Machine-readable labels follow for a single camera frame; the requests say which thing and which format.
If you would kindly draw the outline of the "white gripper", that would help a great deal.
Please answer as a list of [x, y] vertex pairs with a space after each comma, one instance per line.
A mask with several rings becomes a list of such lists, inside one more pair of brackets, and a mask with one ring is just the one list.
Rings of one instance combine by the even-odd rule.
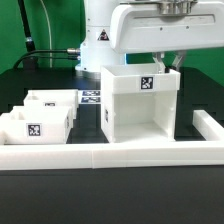
[[179, 71], [181, 50], [224, 46], [224, 2], [196, 2], [185, 15], [164, 15], [157, 3], [121, 4], [112, 13], [110, 43], [118, 53], [156, 52], [159, 73], [166, 69], [161, 52], [177, 51], [171, 68]]

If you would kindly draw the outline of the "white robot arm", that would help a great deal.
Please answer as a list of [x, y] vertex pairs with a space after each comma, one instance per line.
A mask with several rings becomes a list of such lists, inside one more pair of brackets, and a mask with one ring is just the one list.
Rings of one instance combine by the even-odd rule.
[[163, 54], [224, 47], [224, 0], [84, 0], [86, 35], [76, 69], [99, 77], [103, 65], [124, 65], [128, 54]]

